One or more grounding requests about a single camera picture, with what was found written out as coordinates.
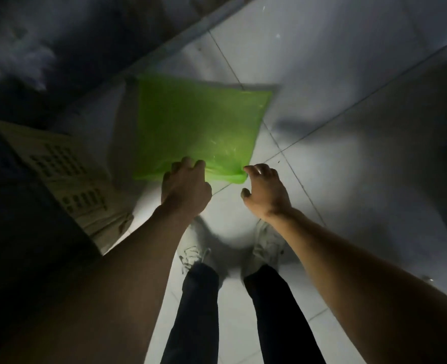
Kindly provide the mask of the person's left trouser leg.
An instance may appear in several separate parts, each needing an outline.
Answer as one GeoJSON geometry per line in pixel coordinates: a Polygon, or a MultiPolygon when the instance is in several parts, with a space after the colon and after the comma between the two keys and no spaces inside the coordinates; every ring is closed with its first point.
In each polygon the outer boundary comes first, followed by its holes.
{"type": "Polygon", "coordinates": [[[197,262],[190,268],[160,364],[218,364],[219,287],[210,266],[197,262]]]}

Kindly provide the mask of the printed cardboard box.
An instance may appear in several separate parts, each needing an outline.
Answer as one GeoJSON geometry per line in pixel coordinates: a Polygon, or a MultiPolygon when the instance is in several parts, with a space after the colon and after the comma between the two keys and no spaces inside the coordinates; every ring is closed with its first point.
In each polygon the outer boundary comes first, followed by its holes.
{"type": "Polygon", "coordinates": [[[0,260],[106,254],[134,217],[105,171],[74,138],[0,120],[0,260]]]}

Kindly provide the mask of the green plastic bag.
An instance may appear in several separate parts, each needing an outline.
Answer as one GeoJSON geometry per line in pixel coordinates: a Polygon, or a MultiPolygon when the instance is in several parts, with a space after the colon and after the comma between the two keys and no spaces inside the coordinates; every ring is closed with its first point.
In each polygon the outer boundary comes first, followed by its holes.
{"type": "Polygon", "coordinates": [[[206,163],[207,181],[243,184],[274,93],[161,74],[137,77],[132,177],[162,180],[183,157],[206,163]]]}

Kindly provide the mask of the person's white shoe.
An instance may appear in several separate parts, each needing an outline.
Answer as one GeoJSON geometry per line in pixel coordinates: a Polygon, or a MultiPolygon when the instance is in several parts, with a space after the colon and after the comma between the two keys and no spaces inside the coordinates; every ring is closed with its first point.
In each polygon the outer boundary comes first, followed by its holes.
{"type": "Polygon", "coordinates": [[[220,241],[211,232],[201,216],[197,216],[184,231],[177,247],[177,256],[182,264],[184,273],[197,263],[205,264],[213,269],[222,285],[227,277],[227,270],[214,256],[214,250],[220,241]]]}
{"type": "Polygon", "coordinates": [[[241,268],[241,280],[256,273],[261,267],[269,266],[279,271],[280,259],[287,242],[267,222],[259,220],[254,234],[254,245],[241,268]]]}

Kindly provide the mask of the person's right trouser leg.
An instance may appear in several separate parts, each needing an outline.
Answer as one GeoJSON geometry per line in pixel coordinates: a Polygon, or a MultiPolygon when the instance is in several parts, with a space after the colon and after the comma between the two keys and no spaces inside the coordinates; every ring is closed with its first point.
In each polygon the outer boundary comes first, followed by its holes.
{"type": "Polygon", "coordinates": [[[243,279],[257,317],[264,364],[326,364],[287,282],[264,264],[243,279]]]}

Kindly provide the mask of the person's left white shoe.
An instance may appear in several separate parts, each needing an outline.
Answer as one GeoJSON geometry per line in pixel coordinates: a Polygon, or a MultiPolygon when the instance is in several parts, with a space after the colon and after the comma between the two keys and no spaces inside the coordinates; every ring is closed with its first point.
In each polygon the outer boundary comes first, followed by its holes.
{"type": "Polygon", "coordinates": [[[220,241],[211,232],[201,216],[197,216],[184,231],[177,247],[177,256],[182,264],[184,273],[197,263],[205,264],[213,269],[222,285],[227,277],[227,270],[214,256],[214,250],[220,241]]]}

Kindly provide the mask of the person's right forearm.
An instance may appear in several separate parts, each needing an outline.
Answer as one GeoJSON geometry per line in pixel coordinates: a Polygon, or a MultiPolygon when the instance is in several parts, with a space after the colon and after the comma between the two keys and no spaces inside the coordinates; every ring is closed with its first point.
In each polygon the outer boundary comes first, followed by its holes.
{"type": "Polygon", "coordinates": [[[367,364],[447,364],[445,293],[294,208],[265,216],[367,364]]]}

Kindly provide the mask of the person's right white shoe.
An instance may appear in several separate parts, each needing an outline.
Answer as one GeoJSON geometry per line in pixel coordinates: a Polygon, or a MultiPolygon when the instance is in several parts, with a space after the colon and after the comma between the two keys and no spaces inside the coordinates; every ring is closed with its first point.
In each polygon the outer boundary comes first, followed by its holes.
{"type": "Polygon", "coordinates": [[[241,280],[256,273],[261,267],[269,266],[279,271],[280,259],[287,242],[267,222],[259,220],[254,234],[254,245],[241,268],[241,280]]]}

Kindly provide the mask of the person's left forearm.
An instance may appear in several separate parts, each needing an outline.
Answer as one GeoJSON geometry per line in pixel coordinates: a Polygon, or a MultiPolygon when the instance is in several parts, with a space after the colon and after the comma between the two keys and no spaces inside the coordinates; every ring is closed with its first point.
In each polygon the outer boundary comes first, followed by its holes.
{"type": "Polygon", "coordinates": [[[165,203],[53,308],[0,350],[0,364],[143,364],[184,231],[205,206],[165,203]]]}

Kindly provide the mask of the person's trouser leg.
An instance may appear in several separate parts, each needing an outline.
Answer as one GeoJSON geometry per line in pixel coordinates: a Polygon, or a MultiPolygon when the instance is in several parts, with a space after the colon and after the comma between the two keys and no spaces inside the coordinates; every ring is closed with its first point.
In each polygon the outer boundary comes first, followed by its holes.
{"type": "Polygon", "coordinates": [[[190,268],[160,364],[218,364],[219,287],[210,266],[197,262],[190,268]]]}
{"type": "Polygon", "coordinates": [[[257,317],[264,364],[326,364],[287,282],[264,264],[243,279],[257,317]]]}

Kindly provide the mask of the person's right hand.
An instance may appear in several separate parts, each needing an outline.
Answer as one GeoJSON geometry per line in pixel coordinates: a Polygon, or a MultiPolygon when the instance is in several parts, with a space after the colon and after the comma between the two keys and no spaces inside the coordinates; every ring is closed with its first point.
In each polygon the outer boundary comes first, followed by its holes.
{"type": "Polygon", "coordinates": [[[243,169],[251,184],[251,199],[243,202],[252,214],[273,224],[275,218],[292,209],[288,192],[275,169],[267,164],[247,165],[243,169]]]}

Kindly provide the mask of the person's left hand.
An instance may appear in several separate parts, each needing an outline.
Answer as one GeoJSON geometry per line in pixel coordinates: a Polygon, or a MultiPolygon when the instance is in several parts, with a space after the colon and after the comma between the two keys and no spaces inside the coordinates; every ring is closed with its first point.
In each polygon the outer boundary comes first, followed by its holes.
{"type": "Polygon", "coordinates": [[[162,181],[161,207],[188,224],[202,213],[211,198],[212,188],[205,178],[185,174],[162,181]]]}

